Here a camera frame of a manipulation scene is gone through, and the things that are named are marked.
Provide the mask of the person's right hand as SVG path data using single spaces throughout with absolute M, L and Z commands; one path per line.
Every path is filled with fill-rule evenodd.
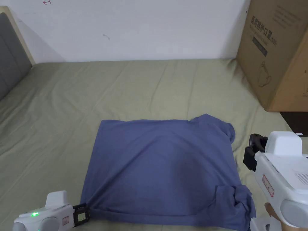
M 265 207 L 267 213 L 269 214 L 269 216 L 274 217 L 275 219 L 277 219 L 280 222 L 278 215 L 275 213 L 273 207 L 271 206 L 271 204 L 269 202 L 266 202 L 264 204 L 264 207 Z

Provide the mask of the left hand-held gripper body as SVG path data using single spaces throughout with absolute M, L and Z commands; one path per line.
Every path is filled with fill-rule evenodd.
M 73 206 L 68 202 L 67 191 L 51 192 L 46 204 L 19 215 L 14 220 L 14 231 L 69 231 L 75 227 Z

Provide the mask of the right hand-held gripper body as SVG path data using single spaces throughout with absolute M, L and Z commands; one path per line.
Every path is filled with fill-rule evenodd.
M 308 227 L 308 156 L 293 132 L 273 131 L 269 137 L 251 134 L 243 163 L 254 171 L 256 182 L 278 219 L 254 217 L 252 231 L 281 231 L 281 222 Z

